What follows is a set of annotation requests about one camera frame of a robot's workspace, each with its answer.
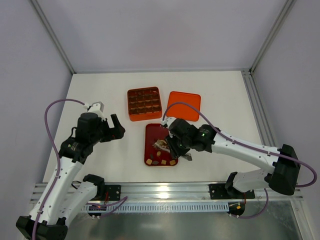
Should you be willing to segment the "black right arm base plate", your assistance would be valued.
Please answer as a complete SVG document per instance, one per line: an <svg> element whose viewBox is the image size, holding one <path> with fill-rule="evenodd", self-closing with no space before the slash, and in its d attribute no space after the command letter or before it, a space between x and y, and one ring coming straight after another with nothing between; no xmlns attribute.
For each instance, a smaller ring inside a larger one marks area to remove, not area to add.
<svg viewBox="0 0 320 240"><path fill-rule="evenodd" d="M209 184L208 189L211 200L227 200L230 198L224 183Z"/></svg>

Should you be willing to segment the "metal tongs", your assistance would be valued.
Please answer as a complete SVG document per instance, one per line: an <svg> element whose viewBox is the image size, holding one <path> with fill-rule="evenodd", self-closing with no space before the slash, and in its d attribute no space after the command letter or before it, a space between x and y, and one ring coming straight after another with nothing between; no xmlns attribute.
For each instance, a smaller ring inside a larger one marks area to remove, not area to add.
<svg viewBox="0 0 320 240"><path fill-rule="evenodd" d="M170 153L169 145L167 144L167 142L165 140L158 139L157 141L155 141L152 144L152 146L158 150L162 150L162 151ZM190 153L183 154L181 157L186 159L187 161L193 160L192 155Z"/></svg>

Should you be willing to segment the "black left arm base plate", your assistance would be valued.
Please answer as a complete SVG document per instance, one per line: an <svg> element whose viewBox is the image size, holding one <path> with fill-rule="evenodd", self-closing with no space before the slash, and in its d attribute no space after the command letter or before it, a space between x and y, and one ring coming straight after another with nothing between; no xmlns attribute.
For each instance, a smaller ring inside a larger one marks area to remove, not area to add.
<svg viewBox="0 0 320 240"><path fill-rule="evenodd" d="M105 202L108 201L119 201L121 199L122 186L119 184L106 184L104 186L104 194L102 199Z"/></svg>

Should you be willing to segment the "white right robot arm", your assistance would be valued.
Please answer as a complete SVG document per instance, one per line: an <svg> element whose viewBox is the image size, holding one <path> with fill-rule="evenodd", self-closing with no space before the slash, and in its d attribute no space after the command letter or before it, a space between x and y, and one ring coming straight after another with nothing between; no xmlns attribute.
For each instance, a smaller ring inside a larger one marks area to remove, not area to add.
<svg viewBox="0 0 320 240"><path fill-rule="evenodd" d="M222 154L258 167L249 172L232 172L224 188L231 198L256 189L271 188L273 191L292 196L295 192L300 164L294 149L284 144L282 148L241 142L218 128L203 124L197 128L186 120L168 117L161 122L168 130L165 138L174 159L185 157L190 150Z"/></svg>

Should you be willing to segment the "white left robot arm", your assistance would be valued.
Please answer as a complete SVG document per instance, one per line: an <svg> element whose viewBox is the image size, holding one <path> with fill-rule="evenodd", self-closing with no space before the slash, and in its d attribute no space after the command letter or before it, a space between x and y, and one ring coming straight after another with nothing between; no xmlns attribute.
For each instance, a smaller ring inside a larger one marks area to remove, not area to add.
<svg viewBox="0 0 320 240"><path fill-rule="evenodd" d="M111 120L113 127L96 113L80 115L77 126L61 144L57 165L42 196L31 212L20 216L16 222L17 229L26 239L65 239L70 223L85 204L106 195L104 178L94 174L87 174L70 197L67 193L96 144L124 137L126 130L117 115L112 114Z"/></svg>

